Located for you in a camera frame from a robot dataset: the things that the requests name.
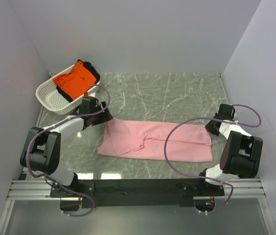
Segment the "pink t shirt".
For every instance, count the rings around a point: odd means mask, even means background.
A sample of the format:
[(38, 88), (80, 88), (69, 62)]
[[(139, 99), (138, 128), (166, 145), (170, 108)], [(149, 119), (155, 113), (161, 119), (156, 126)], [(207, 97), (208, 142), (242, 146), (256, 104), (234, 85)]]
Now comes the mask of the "pink t shirt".
[(114, 118), (105, 123), (98, 154), (112, 157), (201, 163), (213, 160), (211, 137), (202, 125)]

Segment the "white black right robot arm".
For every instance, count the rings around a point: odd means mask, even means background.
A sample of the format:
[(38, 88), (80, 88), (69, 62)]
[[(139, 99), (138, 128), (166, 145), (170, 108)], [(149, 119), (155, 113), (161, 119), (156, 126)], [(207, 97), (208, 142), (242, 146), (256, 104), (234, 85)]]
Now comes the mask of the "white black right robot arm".
[(220, 163), (200, 173), (205, 179), (198, 180), (198, 187), (207, 192), (218, 191), (222, 183), (233, 179), (254, 178), (259, 169), (263, 140), (234, 124), (233, 105), (221, 104), (218, 112), (205, 129), (214, 136), (226, 138)]

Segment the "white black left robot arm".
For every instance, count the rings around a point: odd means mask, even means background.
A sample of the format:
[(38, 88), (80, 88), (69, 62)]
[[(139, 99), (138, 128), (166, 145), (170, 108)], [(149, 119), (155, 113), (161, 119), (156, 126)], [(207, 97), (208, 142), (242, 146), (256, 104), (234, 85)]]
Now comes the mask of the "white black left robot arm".
[(53, 181), (57, 184), (54, 188), (81, 193), (77, 174), (59, 163), (61, 142), (90, 126), (112, 120), (108, 104), (99, 102), (95, 97), (85, 96), (73, 114), (62, 121), (44, 128), (32, 127), (20, 156), (20, 165), (36, 178), (45, 176)]

